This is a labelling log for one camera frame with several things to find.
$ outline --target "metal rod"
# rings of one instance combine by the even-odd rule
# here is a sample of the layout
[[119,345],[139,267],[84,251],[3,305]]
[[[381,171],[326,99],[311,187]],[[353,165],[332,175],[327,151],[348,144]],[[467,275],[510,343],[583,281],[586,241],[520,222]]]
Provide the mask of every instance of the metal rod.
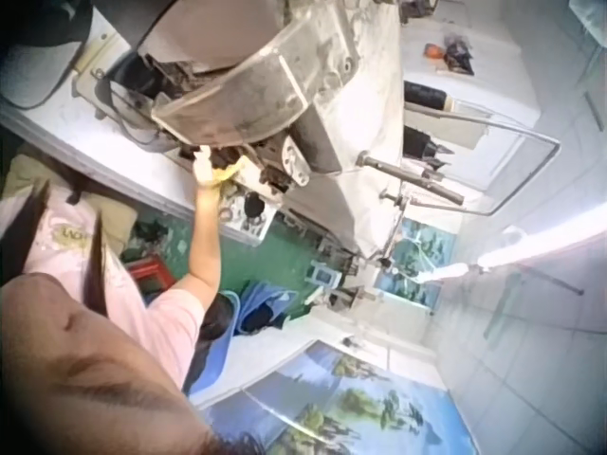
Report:
[[397,178],[400,181],[408,182],[417,187],[423,188],[429,192],[432,192],[440,197],[444,197],[448,201],[451,201],[453,204],[457,204],[461,206],[464,204],[464,196],[458,194],[455,191],[448,190],[436,183],[428,180],[427,178],[423,178],[421,175],[416,173],[412,173],[409,171],[405,171],[404,169],[400,169],[397,166],[393,166],[392,164],[384,163],[383,161],[379,161],[378,159],[370,157],[367,152],[363,152],[359,156],[359,160],[357,162],[359,166],[367,166],[373,168],[381,173],[387,173],[392,177]]
[[567,289],[568,291],[571,291],[578,296],[584,295],[583,289],[579,289],[576,286],[569,284],[568,282],[564,282],[563,280],[559,280],[558,278],[555,278],[552,275],[548,275],[547,273],[544,273],[535,267],[530,267],[529,265],[524,265],[524,264],[514,264],[514,266],[517,267],[522,272],[524,272],[528,275],[531,275],[532,277],[536,277],[541,280],[551,282],[552,284],[555,284],[556,286],[560,286],[564,289]]
[[[380,197],[385,199],[390,199],[391,201],[396,201],[398,198],[392,196],[391,194],[383,193]],[[388,237],[388,242],[386,242],[385,247],[381,250],[382,258],[389,258],[392,256],[392,250],[395,247],[395,240],[398,231],[402,225],[403,220],[405,219],[405,210],[407,209],[407,204],[409,203],[409,199],[404,197],[402,200],[402,204],[400,205],[400,213],[398,214],[398,219],[396,220],[395,225],[392,227],[392,231],[390,232],[390,237]]]
[[542,142],[546,142],[548,144],[552,144],[552,150],[544,157],[542,162],[526,177],[523,181],[512,191],[508,196],[504,198],[502,202],[500,202],[497,206],[495,206],[490,211],[479,211],[479,210],[470,210],[463,209],[459,207],[451,207],[451,206],[442,206],[438,204],[426,204],[424,202],[419,202],[415,199],[411,200],[411,204],[418,207],[425,207],[427,209],[441,209],[447,211],[456,211],[459,213],[469,213],[471,215],[479,215],[479,216],[492,216],[497,213],[503,206],[505,206],[508,202],[514,198],[521,190],[527,186],[539,173],[543,168],[545,168],[550,161],[552,161],[561,151],[561,143],[557,141],[555,138],[543,135],[541,133],[537,133],[533,130],[529,130],[528,128],[524,128],[521,126],[517,126],[511,123],[504,123],[501,121],[495,121],[488,118],[479,118],[473,116],[467,116],[464,114],[457,114],[454,112],[444,112],[437,111],[436,109],[430,109],[428,107],[420,106],[418,104],[412,104],[410,102],[405,102],[405,109],[417,112],[419,114],[425,114],[427,116],[435,117],[435,118],[452,118],[456,120],[467,121],[470,123],[479,123],[487,126],[494,126],[496,128],[501,128],[503,130],[513,131],[515,133],[519,133],[525,137],[532,137],[534,139],[538,139]]

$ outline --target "metal bracket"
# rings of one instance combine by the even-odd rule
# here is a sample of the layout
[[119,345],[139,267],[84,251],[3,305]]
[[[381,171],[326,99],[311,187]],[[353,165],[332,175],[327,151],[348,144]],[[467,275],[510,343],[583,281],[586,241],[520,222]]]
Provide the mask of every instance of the metal bracket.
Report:
[[425,207],[427,209],[439,209],[439,210],[446,210],[446,211],[455,211],[458,213],[468,213],[470,215],[493,216],[503,206],[505,206],[508,202],[510,202],[514,198],[514,196],[516,196],[519,192],[521,192],[521,190],[525,186],[527,186],[540,173],[540,171],[543,168],[545,168],[548,165],[548,163],[550,161],[552,161],[561,151],[561,143],[559,141],[557,141],[555,138],[550,137],[550,136],[545,136],[541,133],[537,133],[528,128],[520,127],[517,125],[510,124],[510,123],[495,121],[495,120],[491,120],[488,118],[467,116],[464,114],[457,114],[454,112],[438,111],[436,109],[431,109],[428,107],[420,106],[418,104],[412,104],[410,102],[405,102],[405,109],[412,111],[412,112],[417,112],[419,114],[425,114],[427,116],[435,117],[435,118],[453,118],[456,120],[468,121],[470,123],[480,123],[480,124],[487,125],[487,126],[493,126],[495,128],[501,128],[503,130],[508,130],[508,131],[513,131],[515,133],[519,133],[520,135],[525,136],[525,137],[532,137],[534,139],[540,140],[542,142],[546,142],[553,146],[552,150],[550,150],[550,152],[548,153],[548,155],[545,156],[545,158],[542,160],[542,162],[526,178],[524,178],[523,181],[508,196],[506,196],[502,202],[500,202],[498,205],[496,205],[493,209],[491,209],[489,211],[470,210],[470,209],[463,209],[463,208],[459,208],[459,207],[442,206],[442,205],[438,205],[438,204],[426,204],[425,202],[420,202],[418,200],[412,199],[411,204],[414,206]]
[[464,204],[464,196],[461,194],[448,190],[445,187],[434,183],[430,179],[422,177],[421,175],[400,169],[392,164],[384,163],[383,161],[372,158],[369,156],[368,152],[362,152],[359,155],[357,165],[361,167],[367,166],[380,171],[381,173],[387,173],[388,175],[397,178],[401,182],[411,183],[440,197],[444,197],[448,201],[451,201],[453,204],[457,204],[458,206]]

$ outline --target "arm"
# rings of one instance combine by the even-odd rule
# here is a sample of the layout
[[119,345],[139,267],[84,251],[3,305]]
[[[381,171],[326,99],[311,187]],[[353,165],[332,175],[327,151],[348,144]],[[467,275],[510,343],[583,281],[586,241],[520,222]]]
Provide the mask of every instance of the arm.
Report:
[[193,294],[206,311],[219,289],[221,257],[219,254],[220,187],[212,182],[211,162],[207,155],[194,163],[198,181],[190,246],[189,272],[174,287]]

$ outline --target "tiled wall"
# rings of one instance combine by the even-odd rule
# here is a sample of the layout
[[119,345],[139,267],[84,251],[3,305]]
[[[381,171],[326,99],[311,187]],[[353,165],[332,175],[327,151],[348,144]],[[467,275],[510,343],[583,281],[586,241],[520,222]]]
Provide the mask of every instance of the tiled wall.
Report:
[[[607,136],[580,80],[592,38],[563,0],[506,1],[504,20],[543,109],[537,130],[559,138],[563,150],[498,215],[466,220],[455,262],[473,262],[498,246],[507,226],[537,232],[607,201]],[[603,55],[595,67],[603,81],[604,65]],[[604,91],[593,93],[605,102]],[[489,192],[506,194],[545,150],[527,141]],[[607,452],[606,244],[603,236],[531,264],[584,289],[583,296],[516,268],[449,282],[442,292],[424,342],[436,350],[482,453]]]

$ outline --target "pink shirt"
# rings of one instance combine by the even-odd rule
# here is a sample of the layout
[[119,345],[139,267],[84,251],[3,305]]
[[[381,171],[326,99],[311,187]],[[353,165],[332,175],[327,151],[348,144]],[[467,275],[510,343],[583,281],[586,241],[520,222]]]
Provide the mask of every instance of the pink shirt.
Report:
[[[28,193],[20,192],[0,202],[0,235],[4,235]],[[67,204],[69,194],[65,189],[52,189],[24,272],[52,275],[74,300],[82,302],[96,213],[84,201],[75,206]],[[204,318],[202,304],[188,291],[169,289],[146,308],[128,271],[108,246],[104,248],[108,317],[152,354],[181,388]]]

